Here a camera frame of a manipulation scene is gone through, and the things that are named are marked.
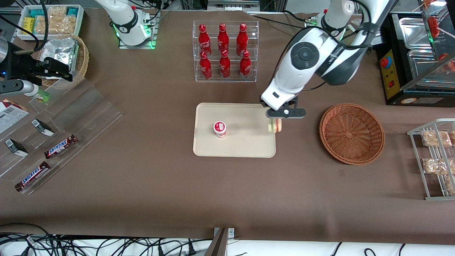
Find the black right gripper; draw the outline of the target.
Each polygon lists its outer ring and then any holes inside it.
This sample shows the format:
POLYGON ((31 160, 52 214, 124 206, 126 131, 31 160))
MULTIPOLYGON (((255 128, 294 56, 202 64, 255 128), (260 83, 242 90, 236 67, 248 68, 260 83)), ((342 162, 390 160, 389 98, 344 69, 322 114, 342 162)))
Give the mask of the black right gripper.
POLYGON ((34 59, 30 54, 16 54, 21 50, 16 45, 8 45, 5 56, 5 79, 23 79, 27 81, 59 80, 73 81, 70 67, 52 57, 46 57, 44 61, 34 59))

